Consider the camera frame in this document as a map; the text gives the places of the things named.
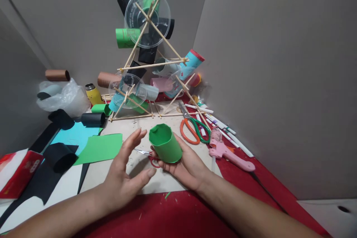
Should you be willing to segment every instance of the white plastic bag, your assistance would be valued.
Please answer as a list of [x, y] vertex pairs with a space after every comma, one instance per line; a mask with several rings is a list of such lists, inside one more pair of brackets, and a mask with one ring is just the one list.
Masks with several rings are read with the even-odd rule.
[[79, 117], [90, 108], [90, 102], [82, 86], [77, 85], [73, 78], [69, 82], [40, 83], [40, 91], [46, 87], [57, 84], [61, 86], [62, 92], [44, 100], [37, 100], [37, 105], [45, 111], [53, 112], [58, 109], [65, 110], [70, 117]]

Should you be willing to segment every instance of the brown cardboard tube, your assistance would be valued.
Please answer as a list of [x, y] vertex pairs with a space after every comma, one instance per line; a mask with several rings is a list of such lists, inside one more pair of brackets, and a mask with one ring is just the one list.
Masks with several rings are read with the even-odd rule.
[[70, 74], [67, 70], [46, 70], [46, 78], [48, 81], [69, 81]]
[[121, 79], [122, 77], [117, 76], [116, 74], [100, 72], [98, 75], [97, 83], [100, 87], [109, 88], [110, 82], [120, 82]]

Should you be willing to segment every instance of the scissors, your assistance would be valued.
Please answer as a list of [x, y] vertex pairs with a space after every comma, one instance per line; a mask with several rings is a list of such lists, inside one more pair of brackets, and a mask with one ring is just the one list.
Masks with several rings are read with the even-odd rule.
[[158, 162], [158, 161], [160, 161], [160, 159], [151, 156], [151, 152], [146, 152], [146, 151], [142, 151], [142, 150], [138, 150], [138, 149], [134, 149], [134, 150], [136, 150], [137, 152], [139, 152], [139, 153], [141, 153], [141, 154], [148, 154], [148, 157], [149, 157], [149, 160], [150, 160], [151, 165], [152, 165], [153, 167], [160, 168], [160, 166], [155, 165], [155, 164], [152, 162], [152, 161]]
[[[198, 145], [200, 143], [200, 141], [202, 143], [209, 143], [209, 140], [210, 140], [210, 134], [211, 134], [211, 130], [202, 122], [198, 121], [197, 119], [194, 119], [192, 118], [189, 113], [187, 112], [187, 110], [183, 107], [183, 105], [181, 103], [179, 103], [180, 105], [180, 109], [182, 111], [182, 114], [183, 114], [183, 120], [181, 121], [181, 125], [180, 125], [180, 132], [181, 132], [181, 135], [182, 137], [190, 144], [192, 145]], [[193, 123], [193, 126], [194, 126], [194, 130], [192, 129], [192, 127], [190, 126], [188, 120], [190, 120], [192, 123]], [[183, 133], [183, 125], [186, 125], [187, 128], [189, 129], [189, 131], [193, 134], [193, 136], [195, 137], [196, 141], [192, 141], [190, 140], [188, 137], [186, 137], [186, 135]], [[198, 127], [198, 125], [201, 125], [207, 132], [208, 134], [208, 140], [204, 140], [202, 135], [201, 135], [201, 132], [200, 132], [200, 129]]]

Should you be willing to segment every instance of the red tissue box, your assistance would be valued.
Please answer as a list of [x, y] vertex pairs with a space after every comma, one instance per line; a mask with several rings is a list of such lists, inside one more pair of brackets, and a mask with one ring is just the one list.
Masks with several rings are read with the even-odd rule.
[[44, 157], [24, 149], [0, 159], [0, 203], [20, 197]]

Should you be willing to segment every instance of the pink glue gun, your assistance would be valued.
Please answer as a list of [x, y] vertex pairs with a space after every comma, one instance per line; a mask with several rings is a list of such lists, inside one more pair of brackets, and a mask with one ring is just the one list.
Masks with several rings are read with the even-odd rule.
[[222, 141], [222, 134], [218, 130], [218, 128], [213, 128], [211, 133], [211, 138], [209, 141], [209, 145], [215, 148], [209, 149], [209, 155], [215, 156], [216, 158], [220, 159], [222, 157], [228, 159], [232, 163], [234, 163], [237, 167], [240, 167], [244, 171], [252, 172], [255, 170], [255, 166], [252, 162], [245, 161], [234, 153], [232, 153], [226, 145], [224, 145]]

